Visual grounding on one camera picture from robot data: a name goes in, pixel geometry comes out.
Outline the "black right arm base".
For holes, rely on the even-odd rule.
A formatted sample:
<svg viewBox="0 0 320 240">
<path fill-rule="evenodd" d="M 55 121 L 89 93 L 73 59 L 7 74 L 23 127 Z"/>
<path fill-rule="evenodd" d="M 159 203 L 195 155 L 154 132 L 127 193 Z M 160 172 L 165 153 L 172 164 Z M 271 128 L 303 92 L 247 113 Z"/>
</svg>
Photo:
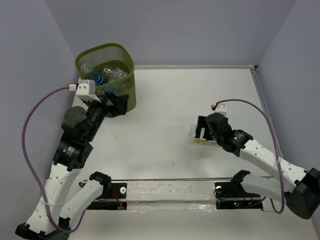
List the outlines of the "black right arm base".
<svg viewBox="0 0 320 240">
<path fill-rule="evenodd" d="M 215 208 L 217 210 L 263 210 L 262 197 L 259 194 L 245 192 L 242 188 L 233 188 L 230 181 L 214 183 Z"/>
</svg>

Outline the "large ribbed clear bottle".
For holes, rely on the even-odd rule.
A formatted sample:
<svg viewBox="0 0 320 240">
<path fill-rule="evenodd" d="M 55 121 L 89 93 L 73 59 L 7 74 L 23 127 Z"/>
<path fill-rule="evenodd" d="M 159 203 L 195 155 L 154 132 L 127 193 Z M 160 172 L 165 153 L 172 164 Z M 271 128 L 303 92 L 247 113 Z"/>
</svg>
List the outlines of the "large ribbed clear bottle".
<svg viewBox="0 0 320 240">
<path fill-rule="evenodd" d="M 197 147 L 207 148 L 211 150 L 221 149 L 221 147 L 214 140 L 204 139 L 204 133 L 205 133 L 204 128 L 200 130 L 200 137 L 196 138 L 196 128 L 197 128 L 196 124 L 191 124 L 189 129 L 189 134 L 188 134 L 188 141 L 190 144 Z"/>
</svg>

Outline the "silver cap clear bottle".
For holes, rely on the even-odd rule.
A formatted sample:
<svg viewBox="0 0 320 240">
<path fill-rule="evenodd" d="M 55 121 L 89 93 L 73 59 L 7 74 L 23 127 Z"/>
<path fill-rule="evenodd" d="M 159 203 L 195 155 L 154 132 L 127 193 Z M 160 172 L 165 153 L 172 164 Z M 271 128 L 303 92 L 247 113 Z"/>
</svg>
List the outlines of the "silver cap clear bottle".
<svg viewBox="0 0 320 240">
<path fill-rule="evenodd" d="M 128 75 L 128 73 L 119 67 L 111 67 L 106 65 L 102 70 L 102 75 L 107 83 L 111 83 L 124 78 Z"/>
</svg>

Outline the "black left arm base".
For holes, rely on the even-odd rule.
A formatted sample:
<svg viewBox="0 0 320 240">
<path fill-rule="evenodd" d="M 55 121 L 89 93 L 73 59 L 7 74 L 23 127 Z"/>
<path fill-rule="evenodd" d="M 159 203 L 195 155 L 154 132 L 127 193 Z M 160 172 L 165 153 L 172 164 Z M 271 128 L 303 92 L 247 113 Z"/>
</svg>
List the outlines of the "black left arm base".
<svg viewBox="0 0 320 240">
<path fill-rule="evenodd" d="M 95 199 L 87 210 L 108 210 L 121 211 L 127 209 L 127 190 L 128 184 L 124 181 L 113 181 L 108 193 L 103 192 L 101 196 Z"/>
</svg>

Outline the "Pocari Sweat blue bottle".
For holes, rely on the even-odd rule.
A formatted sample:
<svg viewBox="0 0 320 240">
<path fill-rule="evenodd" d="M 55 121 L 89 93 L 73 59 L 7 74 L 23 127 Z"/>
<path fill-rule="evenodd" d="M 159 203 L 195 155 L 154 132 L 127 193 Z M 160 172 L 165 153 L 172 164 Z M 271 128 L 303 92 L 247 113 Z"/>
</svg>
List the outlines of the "Pocari Sweat blue bottle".
<svg viewBox="0 0 320 240">
<path fill-rule="evenodd" d="M 102 86 L 105 84 L 103 75 L 98 72 L 90 63 L 84 63 L 80 67 L 80 72 L 87 80 L 95 81 L 96 86 Z"/>
<path fill-rule="evenodd" d="M 105 88 L 102 88 L 102 89 L 99 89 L 98 92 L 101 94 L 101 95 L 104 95 L 106 92 L 110 92 L 116 96 L 120 96 L 120 95 L 123 95 L 125 90 L 123 87 L 119 87 L 119 86 L 109 86 L 109 87 L 105 87 Z"/>
</svg>

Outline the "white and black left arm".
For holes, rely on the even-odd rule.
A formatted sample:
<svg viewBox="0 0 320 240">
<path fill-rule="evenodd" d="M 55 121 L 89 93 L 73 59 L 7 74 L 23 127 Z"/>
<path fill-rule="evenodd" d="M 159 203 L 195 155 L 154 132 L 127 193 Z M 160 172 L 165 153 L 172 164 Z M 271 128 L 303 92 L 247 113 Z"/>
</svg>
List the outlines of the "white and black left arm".
<svg viewBox="0 0 320 240">
<path fill-rule="evenodd" d="M 128 101 L 128 94 L 117 96 L 107 91 L 104 95 L 93 95 L 90 100 L 84 100 L 87 109 L 81 106 L 69 108 L 64 114 L 63 134 L 45 183 L 40 181 L 32 167 L 26 150 L 27 127 L 22 128 L 22 152 L 38 183 L 41 197 L 29 219 L 17 226 L 17 236 L 25 240 L 66 240 L 80 226 L 86 208 L 98 197 L 110 194 L 111 177 L 96 171 L 80 192 L 66 202 L 73 182 L 93 150 L 91 143 L 104 119 L 125 115 Z"/>
</svg>

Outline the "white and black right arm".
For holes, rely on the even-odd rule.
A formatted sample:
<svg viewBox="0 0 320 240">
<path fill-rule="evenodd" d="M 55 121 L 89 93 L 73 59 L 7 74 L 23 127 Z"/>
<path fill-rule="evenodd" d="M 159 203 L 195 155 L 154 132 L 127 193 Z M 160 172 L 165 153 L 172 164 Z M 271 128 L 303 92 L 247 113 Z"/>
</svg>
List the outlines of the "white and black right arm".
<svg viewBox="0 0 320 240">
<path fill-rule="evenodd" d="M 248 170 L 236 173 L 230 181 L 235 196 L 258 194 L 275 201 L 284 201 L 296 216 L 308 220 L 320 206 L 320 171 L 296 166 L 262 146 L 249 133 L 232 129 L 228 118 L 219 112 L 198 116 L 195 138 L 201 133 L 225 152 L 248 161 L 270 177 L 255 177 Z"/>
</svg>

